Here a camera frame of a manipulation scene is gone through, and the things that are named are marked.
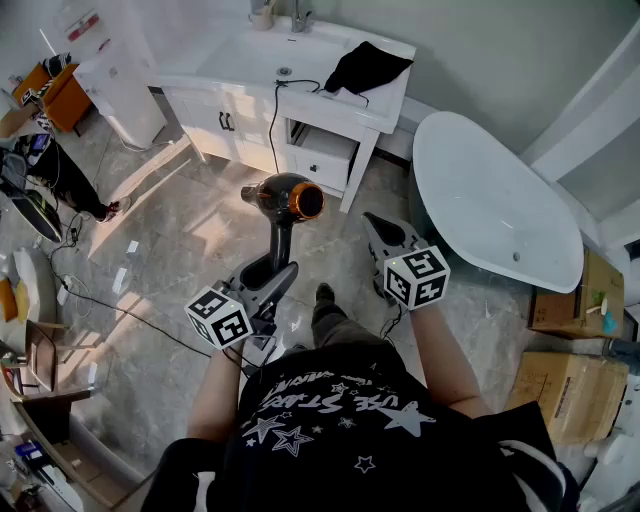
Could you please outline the large taped cardboard box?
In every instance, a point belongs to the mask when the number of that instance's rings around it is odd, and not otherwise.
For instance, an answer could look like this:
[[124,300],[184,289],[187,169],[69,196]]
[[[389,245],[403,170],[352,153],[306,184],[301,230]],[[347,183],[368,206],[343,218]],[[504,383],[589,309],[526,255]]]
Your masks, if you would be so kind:
[[599,441],[609,435],[628,376],[629,366],[613,359],[525,352],[506,408],[537,402],[556,444]]

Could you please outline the wooden chair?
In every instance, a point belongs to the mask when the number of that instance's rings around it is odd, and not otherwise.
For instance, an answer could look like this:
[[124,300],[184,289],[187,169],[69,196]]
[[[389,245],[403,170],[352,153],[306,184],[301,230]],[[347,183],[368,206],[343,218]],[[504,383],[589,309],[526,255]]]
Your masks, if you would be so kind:
[[65,330],[64,324],[26,321],[25,355],[27,367],[36,383],[53,392],[57,383],[57,345],[50,337],[52,330]]

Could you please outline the person's black star-print T-shirt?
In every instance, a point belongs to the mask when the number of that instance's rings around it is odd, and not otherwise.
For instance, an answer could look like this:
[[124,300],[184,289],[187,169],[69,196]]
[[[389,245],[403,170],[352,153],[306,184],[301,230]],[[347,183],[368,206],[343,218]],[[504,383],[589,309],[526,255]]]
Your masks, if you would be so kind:
[[472,419],[393,347],[345,344],[257,371],[230,438],[173,442],[141,512],[561,512],[574,490],[536,403]]

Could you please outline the white open drawer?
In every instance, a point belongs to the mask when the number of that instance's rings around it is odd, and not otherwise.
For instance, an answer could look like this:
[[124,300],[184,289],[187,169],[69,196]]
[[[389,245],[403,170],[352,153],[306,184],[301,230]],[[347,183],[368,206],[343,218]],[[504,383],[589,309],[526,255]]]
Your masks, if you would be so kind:
[[358,148],[350,138],[294,121],[285,147],[287,171],[343,193]]

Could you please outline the black drawstring bag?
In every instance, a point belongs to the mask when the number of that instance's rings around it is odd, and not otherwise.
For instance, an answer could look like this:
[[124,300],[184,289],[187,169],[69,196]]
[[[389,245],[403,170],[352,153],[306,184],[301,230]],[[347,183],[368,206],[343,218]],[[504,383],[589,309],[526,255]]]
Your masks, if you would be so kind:
[[391,54],[365,41],[341,57],[318,93],[336,95],[346,89],[364,99],[367,108],[369,99],[364,92],[391,83],[412,64],[412,59]]

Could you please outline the white bathtub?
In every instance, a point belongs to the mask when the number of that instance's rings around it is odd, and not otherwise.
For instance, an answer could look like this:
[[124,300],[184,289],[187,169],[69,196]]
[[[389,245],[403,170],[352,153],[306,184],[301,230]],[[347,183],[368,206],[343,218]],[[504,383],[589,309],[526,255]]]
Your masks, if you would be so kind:
[[485,129],[452,112],[428,115],[413,169],[435,229],[466,262],[553,292],[576,288],[584,250],[569,207]]

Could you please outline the person's left forearm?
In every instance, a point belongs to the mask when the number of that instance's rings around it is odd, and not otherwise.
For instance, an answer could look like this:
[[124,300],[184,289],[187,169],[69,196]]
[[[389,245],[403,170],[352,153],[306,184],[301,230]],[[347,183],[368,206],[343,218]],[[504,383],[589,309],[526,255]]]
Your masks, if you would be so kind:
[[188,438],[227,441],[236,419],[241,370],[238,349],[227,348],[212,354],[189,414]]

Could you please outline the cardboard box with small items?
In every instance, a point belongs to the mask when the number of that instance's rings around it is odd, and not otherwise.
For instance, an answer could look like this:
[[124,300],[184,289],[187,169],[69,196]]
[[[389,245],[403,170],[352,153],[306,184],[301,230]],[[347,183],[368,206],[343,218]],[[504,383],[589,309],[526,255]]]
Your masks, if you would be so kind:
[[529,328],[568,339],[618,338],[623,318],[623,274],[585,249],[583,274],[573,292],[535,292]]

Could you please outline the white vanity cabinet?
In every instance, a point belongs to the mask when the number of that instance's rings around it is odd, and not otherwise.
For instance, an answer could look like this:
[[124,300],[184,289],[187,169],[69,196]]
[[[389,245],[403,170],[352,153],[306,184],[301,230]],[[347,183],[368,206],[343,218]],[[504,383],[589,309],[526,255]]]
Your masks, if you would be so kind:
[[216,156],[276,174],[287,171],[285,147],[294,121],[333,132],[359,143],[343,193],[320,186],[341,200],[349,212],[380,133],[290,104],[284,87],[251,96],[225,87],[212,90],[165,87],[163,92],[199,157]]

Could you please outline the round white table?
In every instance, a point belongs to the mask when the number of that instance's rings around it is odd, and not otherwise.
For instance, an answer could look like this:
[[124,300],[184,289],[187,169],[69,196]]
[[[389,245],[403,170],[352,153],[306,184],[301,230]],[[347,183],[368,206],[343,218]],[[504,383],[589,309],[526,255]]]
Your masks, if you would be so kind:
[[0,255],[0,341],[25,351],[27,321],[55,323],[56,286],[48,259],[40,249],[21,248]]

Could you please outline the black and orange hair dryer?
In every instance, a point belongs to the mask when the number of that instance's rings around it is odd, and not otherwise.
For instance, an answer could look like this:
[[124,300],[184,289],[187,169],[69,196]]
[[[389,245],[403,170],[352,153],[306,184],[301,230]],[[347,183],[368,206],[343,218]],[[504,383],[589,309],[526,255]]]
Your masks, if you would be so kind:
[[323,211],[323,190],[295,173],[277,173],[256,185],[244,186],[241,199],[270,222],[269,260],[274,272],[289,264],[293,226],[316,219]]

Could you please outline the white ceramic washbasin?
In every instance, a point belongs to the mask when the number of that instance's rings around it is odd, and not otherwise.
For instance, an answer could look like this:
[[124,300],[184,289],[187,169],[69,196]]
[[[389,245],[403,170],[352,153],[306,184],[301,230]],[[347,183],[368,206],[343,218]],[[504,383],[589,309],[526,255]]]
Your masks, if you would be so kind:
[[220,18],[161,63],[152,74],[152,84],[211,91],[221,88],[266,97],[274,93],[280,78],[277,71],[288,68],[291,83],[279,91],[284,109],[391,133],[404,101],[408,69],[392,82],[359,96],[346,90],[335,95],[310,91],[315,83],[324,85],[339,60],[365,41],[398,57],[415,57],[416,48],[409,44],[328,22],[313,21],[307,31],[296,34],[287,17],[278,17],[267,31],[256,31],[238,18]]

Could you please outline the person's grey trousers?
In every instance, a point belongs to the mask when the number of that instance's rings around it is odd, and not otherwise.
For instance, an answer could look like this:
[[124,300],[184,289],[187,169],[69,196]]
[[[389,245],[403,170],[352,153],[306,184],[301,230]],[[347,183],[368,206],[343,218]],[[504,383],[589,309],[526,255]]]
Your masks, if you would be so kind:
[[328,299],[319,300],[313,311],[311,321],[313,347],[365,347],[393,349],[393,345],[381,337],[372,334],[356,321],[350,319],[344,311]]

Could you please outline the chrome faucet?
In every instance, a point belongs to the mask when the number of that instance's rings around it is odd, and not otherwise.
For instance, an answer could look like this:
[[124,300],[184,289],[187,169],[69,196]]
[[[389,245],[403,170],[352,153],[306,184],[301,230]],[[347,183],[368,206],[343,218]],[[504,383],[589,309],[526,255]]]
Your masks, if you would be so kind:
[[305,33],[310,26],[310,18],[313,14],[311,9],[303,11],[302,0],[292,0],[291,11],[291,31],[296,34]]

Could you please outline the person's right forearm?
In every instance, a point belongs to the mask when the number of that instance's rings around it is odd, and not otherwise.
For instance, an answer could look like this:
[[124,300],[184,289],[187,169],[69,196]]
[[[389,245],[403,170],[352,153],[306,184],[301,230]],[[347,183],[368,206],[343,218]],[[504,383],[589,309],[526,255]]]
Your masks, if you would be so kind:
[[434,402],[469,418],[491,415],[476,375],[436,305],[410,312],[427,388]]

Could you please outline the orange cabinet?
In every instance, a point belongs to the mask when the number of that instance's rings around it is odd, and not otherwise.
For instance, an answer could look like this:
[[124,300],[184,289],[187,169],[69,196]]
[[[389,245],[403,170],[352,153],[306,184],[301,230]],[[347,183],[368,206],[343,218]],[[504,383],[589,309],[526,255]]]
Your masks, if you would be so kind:
[[[89,96],[75,79],[73,72],[78,65],[67,65],[54,79],[42,97],[42,110],[54,126],[62,132],[76,132],[76,124],[92,106]],[[28,89],[40,90],[51,76],[38,63],[31,73],[12,92],[12,97],[22,104],[21,98]]]

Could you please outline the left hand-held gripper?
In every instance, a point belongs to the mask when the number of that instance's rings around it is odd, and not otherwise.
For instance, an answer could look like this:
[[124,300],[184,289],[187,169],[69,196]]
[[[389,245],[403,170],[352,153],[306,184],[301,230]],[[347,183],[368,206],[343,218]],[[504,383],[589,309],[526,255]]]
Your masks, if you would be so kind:
[[226,280],[203,287],[184,305],[196,333],[217,350],[248,342],[259,350],[275,342],[275,310],[299,271],[297,262],[274,268],[270,254],[247,260]]

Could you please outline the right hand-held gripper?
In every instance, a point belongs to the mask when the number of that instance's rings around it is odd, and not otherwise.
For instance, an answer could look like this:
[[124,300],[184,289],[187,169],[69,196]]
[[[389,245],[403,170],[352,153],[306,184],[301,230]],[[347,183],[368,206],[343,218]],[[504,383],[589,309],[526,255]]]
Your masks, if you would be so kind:
[[389,306],[413,311],[445,295],[450,267],[436,246],[399,218],[365,212],[361,219],[375,265],[374,290]]

